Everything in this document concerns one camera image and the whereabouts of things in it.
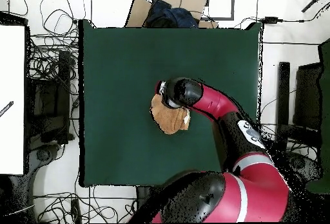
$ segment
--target white board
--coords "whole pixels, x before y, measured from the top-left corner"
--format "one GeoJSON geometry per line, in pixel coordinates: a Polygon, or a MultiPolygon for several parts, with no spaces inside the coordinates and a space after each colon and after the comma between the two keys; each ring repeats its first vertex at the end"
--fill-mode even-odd
{"type": "Polygon", "coordinates": [[[24,26],[0,25],[0,174],[24,171],[24,57],[24,26]]]}

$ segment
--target robot logo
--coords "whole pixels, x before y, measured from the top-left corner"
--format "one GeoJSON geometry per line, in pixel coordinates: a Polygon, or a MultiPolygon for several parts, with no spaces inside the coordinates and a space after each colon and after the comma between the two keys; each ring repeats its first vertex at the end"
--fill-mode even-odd
{"type": "Polygon", "coordinates": [[[264,144],[261,142],[260,134],[255,131],[248,122],[241,120],[238,122],[238,127],[243,132],[247,141],[265,149],[264,144]]]}

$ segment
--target power adapter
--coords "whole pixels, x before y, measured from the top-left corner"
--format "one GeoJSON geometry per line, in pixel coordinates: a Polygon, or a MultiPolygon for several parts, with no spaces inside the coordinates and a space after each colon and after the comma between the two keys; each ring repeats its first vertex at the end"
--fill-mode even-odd
{"type": "Polygon", "coordinates": [[[265,17],[260,21],[264,24],[276,24],[276,23],[282,23],[283,19],[278,19],[278,17],[265,17]]]}
{"type": "Polygon", "coordinates": [[[298,21],[284,21],[283,19],[279,19],[278,17],[265,17],[264,19],[259,20],[264,24],[277,24],[277,23],[304,23],[303,19],[299,19],[298,21]]]}

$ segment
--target cardboard box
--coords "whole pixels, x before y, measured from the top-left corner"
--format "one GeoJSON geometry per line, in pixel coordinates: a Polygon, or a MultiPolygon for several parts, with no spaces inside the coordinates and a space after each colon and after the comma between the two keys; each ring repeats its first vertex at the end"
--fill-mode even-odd
{"type": "MultiPolygon", "coordinates": [[[[206,0],[162,0],[169,3],[172,8],[181,7],[191,12],[191,15],[200,20],[204,10],[206,0]]],[[[142,27],[151,7],[151,3],[147,0],[133,0],[125,27],[142,27]]],[[[199,28],[216,28],[217,22],[200,21],[199,28]]]]}

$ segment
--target white stripe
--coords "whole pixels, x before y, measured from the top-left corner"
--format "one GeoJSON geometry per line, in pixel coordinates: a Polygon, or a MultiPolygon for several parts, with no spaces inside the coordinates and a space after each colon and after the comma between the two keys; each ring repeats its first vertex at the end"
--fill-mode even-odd
{"type": "Polygon", "coordinates": [[[238,167],[238,166],[240,167],[240,170],[242,171],[244,168],[248,167],[249,165],[253,165],[256,163],[266,163],[266,164],[274,166],[273,162],[268,157],[262,156],[262,155],[253,155],[253,156],[248,156],[248,157],[241,159],[241,161],[239,161],[238,163],[235,164],[233,171],[235,171],[236,167],[238,167]]]}
{"type": "Polygon", "coordinates": [[[240,213],[236,222],[244,222],[246,214],[248,213],[248,194],[246,193],[244,183],[236,176],[233,175],[233,177],[240,187],[240,213]]]}

